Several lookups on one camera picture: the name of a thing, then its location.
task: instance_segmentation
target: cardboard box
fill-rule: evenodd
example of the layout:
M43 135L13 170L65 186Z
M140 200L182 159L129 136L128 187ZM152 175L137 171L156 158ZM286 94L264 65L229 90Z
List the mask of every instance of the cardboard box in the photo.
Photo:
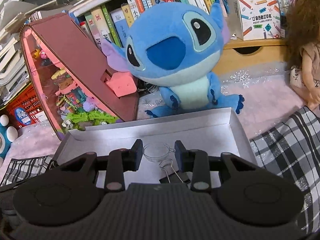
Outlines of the cardboard box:
M230 30L249 40L280 38L280 10L277 0L228 0Z
M96 152L98 156L109 155L112 150L130 149L136 139L143 145L163 142L174 148L181 140L186 149L200 149L209 156L220 156L222 152L231 152L241 158L257 164L242 125L231 108L212 109L188 114L147 120L115 123L86 127L85 131L70 130L58 147L53 158L59 165L87 152ZM171 152L167 157L178 166ZM219 187L217 172L211 173L212 187ZM103 187L105 172L99 172L97 187ZM139 170L124 173L126 188L130 183L154 183L165 176L157 163L142 157Z

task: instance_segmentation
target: pencil illustration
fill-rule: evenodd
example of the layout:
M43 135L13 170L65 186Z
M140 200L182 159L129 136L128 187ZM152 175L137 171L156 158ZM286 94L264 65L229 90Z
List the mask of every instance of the pencil illustration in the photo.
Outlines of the pencil illustration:
M249 16L247 16L247 15L243 15L243 14L241 14L241 18L247 19L247 20L251 20L251 17L249 17Z
M274 22L272 22L272 23L273 23L274 27L277 29L277 31L278 31L279 33L281 33L281 30L279 29L279 27L276 26L276 24L275 24Z
M247 6L250 10L253 10L253 8L251 7L250 4L246 3L244 0L239 0L240 2L242 2L245 6Z
M271 5L274 5L276 3L278 3L278 1L277 0L273 0L273 1L269 2L269 3L267 3L267 6L271 6Z
M251 26L243 32L243 36L247 35L250 31L252 31Z
M263 3L266 3L266 2L267 2L267 0L260 0L260 1L257 1L255 3L255 5L263 4Z
M278 6L275 5L273 8L274 8L274 10L276 10L278 13L280 13L280 9L278 8Z

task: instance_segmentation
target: plastic crate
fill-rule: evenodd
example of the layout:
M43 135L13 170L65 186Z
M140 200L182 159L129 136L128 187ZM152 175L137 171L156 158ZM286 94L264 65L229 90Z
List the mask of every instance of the plastic crate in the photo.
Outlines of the plastic crate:
M16 129L47 119L32 84L7 105L6 113Z

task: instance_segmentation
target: plush toy ear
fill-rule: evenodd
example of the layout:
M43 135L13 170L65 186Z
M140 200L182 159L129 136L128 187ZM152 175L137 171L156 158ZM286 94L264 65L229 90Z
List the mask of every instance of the plush toy ear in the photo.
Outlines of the plush toy ear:
M227 44L230 41L231 34L223 16L220 0L214 0L211 6L210 16L217 23L218 27L221 29L223 36L223 43Z
M119 48L116 44L111 43L107 39L101 40L101 48L103 54L107 57L108 65L119 72L128 72L128 64L123 48Z

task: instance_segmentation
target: black and white plaid cushion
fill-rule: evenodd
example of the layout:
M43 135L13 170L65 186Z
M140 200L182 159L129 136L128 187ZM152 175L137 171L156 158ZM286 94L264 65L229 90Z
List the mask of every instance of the black and white plaid cushion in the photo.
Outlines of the black and white plaid cushion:
M44 173L51 159L50 156L22 160L11 159L0 187Z
M306 106L251 140L260 167L295 183L304 193L298 226L306 234L320 228L320 122Z

